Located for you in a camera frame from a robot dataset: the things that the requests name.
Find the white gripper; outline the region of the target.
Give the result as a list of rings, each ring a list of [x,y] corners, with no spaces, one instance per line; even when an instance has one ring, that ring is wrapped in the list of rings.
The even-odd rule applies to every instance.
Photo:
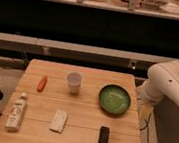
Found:
[[[155,106],[162,100],[162,93],[159,92],[151,82],[144,81],[142,85],[137,88],[137,94],[140,100],[143,100],[146,104]]]

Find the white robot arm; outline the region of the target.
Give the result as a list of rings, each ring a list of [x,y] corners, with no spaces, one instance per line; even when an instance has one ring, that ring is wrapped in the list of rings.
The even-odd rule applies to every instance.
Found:
[[[138,92],[143,101],[156,105],[168,97],[179,107],[179,61],[153,64],[147,76]]]

